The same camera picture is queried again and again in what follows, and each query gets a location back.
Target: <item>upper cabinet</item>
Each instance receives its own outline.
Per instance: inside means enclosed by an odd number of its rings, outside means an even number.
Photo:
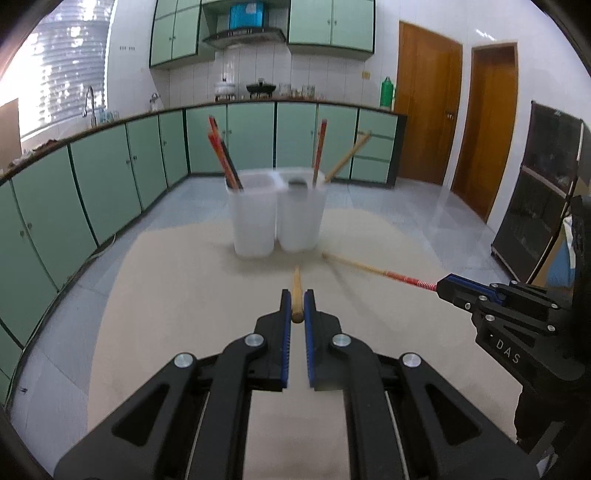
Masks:
[[[173,68],[209,61],[215,51],[202,43],[209,36],[206,14],[199,0],[158,0],[152,26],[150,66]]]
[[[367,59],[374,53],[374,0],[292,0],[288,46],[293,53]]]

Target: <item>window blind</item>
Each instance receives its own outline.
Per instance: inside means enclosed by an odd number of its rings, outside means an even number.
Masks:
[[[114,3],[63,0],[18,50],[0,82],[0,104],[19,98],[21,136],[81,115],[88,86],[104,103]]]

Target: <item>plastic container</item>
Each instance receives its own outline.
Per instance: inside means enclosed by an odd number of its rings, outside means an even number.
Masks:
[[[318,172],[316,188],[312,188],[311,168],[278,168],[282,180],[277,204],[277,237],[286,252],[301,252],[316,247],[320,223],[326,204],[324,175]],[[305,180],[306,187],[289,187],[290,180]]]
[[[275,219],[281,180],[270,169],[243,170],[238,175],[243,191],[235,192],[226,185],[234,249],[240,257],[266,257],[275,248]]]

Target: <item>wooden door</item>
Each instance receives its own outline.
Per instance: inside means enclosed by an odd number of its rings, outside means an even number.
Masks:
[[[495,203],[517,111],[517,46],[472,50],[472,81],[452,190],[485,221]]]
[[[30,165],[12,185],[33,245],[62,288],[97,246],[78,198],[68,148]]]
[[[326,136],[324,137],[324,148],[322,150],[322,162],[320,170],[324,173],[330,172],[334,166],[343,158],[355,143],[355,128],[357,126],[356,108],[347,106],[319,105],[318,123],[326,118]],[[336,176],[338,179],[349,179],[351,161],[341,169]]]
[[[197,53],[197,30],[199,29],[199,9],[190,8],[177,12],[174,20],[173,58],[186,57]]]
[[[228,105],[228,148],[238,170],[272,168],[275,104]]]
[[[211,130],[209,116],[216,119],[220,133],[228,144],[226,105],[214,105],[187,110],[187,144],[192,173],[220,173],[222,168],[213,151],[207,133]]]
[[[290,7],[290,43],[330,45],[332,0],[293,0]]]
[[[277,167],[310,167],[315,131],[315,103],[277,103]]]
[[[334,0],[332,45],[373,51],[373,0]]]
[[[24,345],[57,289],[31,245],[10,182],[0,186],[0,225],[0,318]]]
[[[398,176],[443,184],[461,82],[461,44],[400,22],[394,111],[408,120]]]
[[[187,151],[185,150],[182,112],[170,112],[160,117],[160,144],[164,157],[164,169],[171,187],[187,176]]]
[[[127,140],[139,201],[145,210],[166,190],[158,117],[149,116],[128,123]]]
[[[77,140],[70,150],[90,225],[102,244],[142,211],[125,125]]]

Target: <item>red chopstick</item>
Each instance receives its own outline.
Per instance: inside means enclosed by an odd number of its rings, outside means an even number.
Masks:
[[[230,168],[230,165],[228,164],[226,156],[223,153],[223,149],[222,149],[222,145],[220,143],[219,136],[217,136],[214,132],[208,132],[207,137],[213,147],[213,151],[217,155],[217,159],[220,161],[220,165],[222,166],[222,170],[224,171],[226,179],[228,180],[228,183],[230,184],[230,188],[232,190],[239,190],[238,183],[236,182],[236,179],[234,178],[234,175],[232,174],[232,169]]]
[[[314,177],[312,178],[312,186],[316,187],[318,180],[318,170],[320,168],[320,160],[322,160],[322,149],[324,148],[324,136],[326,135],[326,119],[322,120],[320,125],[320,136],[318,137],[318,147],[316,148],[316,159],[314,161]]]

